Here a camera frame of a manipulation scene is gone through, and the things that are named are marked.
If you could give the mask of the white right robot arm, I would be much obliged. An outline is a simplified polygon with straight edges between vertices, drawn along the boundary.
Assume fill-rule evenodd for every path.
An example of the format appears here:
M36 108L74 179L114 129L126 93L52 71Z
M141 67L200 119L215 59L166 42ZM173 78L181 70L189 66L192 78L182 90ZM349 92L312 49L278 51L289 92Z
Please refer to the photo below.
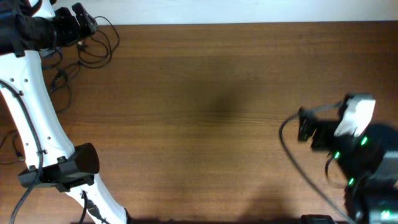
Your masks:
M397 130L371 123L358 137L335 136L337 120L299 109L298 140L327 151L347 180L345 207L356 223L397 223Z

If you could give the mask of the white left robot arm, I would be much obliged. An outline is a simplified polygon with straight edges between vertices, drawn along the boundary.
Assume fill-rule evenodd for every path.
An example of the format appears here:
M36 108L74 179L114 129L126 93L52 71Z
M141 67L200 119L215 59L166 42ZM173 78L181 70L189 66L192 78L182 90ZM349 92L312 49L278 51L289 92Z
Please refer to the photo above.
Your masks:
M1 94L24 147L26 169L19 181L27 192L56 188L74 198L95 223L130 223L100 177L91 143L73 145L50 101L41 58L96 32L85 8L53 9L52 1L1 2Z

